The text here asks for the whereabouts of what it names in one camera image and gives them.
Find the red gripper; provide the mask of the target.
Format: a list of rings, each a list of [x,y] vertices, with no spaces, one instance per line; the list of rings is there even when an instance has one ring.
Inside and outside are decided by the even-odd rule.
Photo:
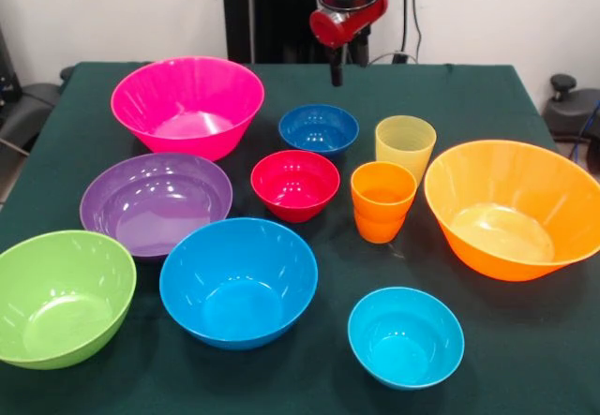
[[[323,0],[317,0],[317,8],[310,14],[309,26],[317,38],[329,50],[331,83],[343,84],[343,67],[346,46],[362,30],[371,26],[385,13],[388,0],[370,0],[359,7],[333,8]]]

